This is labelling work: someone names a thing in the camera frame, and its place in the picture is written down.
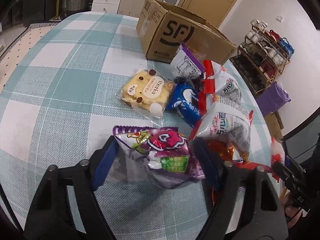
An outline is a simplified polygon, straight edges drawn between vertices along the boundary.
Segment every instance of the metal bolt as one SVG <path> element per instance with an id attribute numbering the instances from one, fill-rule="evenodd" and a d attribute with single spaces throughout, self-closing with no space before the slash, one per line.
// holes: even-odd
<path id="1" fill-rule="evenodd" d="M 56 165 L 50 165 L 49 167 L 48 167 L 48 171 L 54 171 L 56 168 L 58 168 Z"/>
<path id="2" fill-rule="evenodd" d="M 258 171 L 264 172 L 264 167 L 262 167 L 261 165 L 257 167 Z"/>
<path id="3" fill-rule="evenodd" d="M 89 163 L 90 163 L 89 160 L 86 160 L 86 159 L 80 161 L 81 166 L 87 166 Z"/>
<path id="4" fill-rule="evenodd" d="M 231 161 L 225 161 L 223 163 L 226 167 L 232 167 L 232 162 Z"/>

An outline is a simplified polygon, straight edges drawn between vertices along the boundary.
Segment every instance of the brown dot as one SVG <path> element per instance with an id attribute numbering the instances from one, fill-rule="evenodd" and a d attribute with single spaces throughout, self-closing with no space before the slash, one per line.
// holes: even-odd
<path id="1" fill-rule="evenodd" d="M 151 69 L 150 71 L 149 71 L 149 75 L 150 76 L 154 76 L 156 74 L 156 71 L 154 70 L 154 69 Z"/>

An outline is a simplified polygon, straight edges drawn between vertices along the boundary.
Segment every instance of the light switch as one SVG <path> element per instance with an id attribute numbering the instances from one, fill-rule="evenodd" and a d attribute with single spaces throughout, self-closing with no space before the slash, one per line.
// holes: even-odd
<path id="1" fill-rule="evenodd" d="M 279 22 L 282 22 L 282 21 L 283 21 L 283 17 L 279 15 L 279 16 L 277 17 L 277 20 L 278 20 Z"/>

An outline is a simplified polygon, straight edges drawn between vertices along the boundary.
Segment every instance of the blue and white tablecloth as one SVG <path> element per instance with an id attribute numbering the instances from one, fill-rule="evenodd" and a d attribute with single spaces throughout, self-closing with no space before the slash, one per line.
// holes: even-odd
<path id="1" fill-rule="evenodd" d="M 63 20 L 31 48 L 0 95 L 0 181 L 14 211 L 26 218 L 46 168 L 73 166 L 101 148 L 115 125 L 152 126 L 115 94 L 140 67 L 169 76 L 169 65 L 146 60 L 137 18 L 86 12 Z M 270 165 L 271 138 L 244 81 L 242 105 L 254 110 L 250 160 Z M 190 127 L 165 113 L 166 126 Z M 71 209 L 84 230 L 69 188 Z M 120 153 L 96 193 L 117 239 L 195 239 L 207 219 L 201 183 L 162 190 Z"/>

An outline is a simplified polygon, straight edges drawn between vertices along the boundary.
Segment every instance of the purple bag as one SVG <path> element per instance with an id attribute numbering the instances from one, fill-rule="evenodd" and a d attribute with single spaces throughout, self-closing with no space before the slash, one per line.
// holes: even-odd
<path id="1" fill-rule="evenodd" d="M 270 112 L 274 113 L 278 111 L 285 103 L 290 102 L 291 99 L 287 92 L 277 82 L 274 82 L 256 98 L 256 101 L 263 117 L 265 117 Z"/>

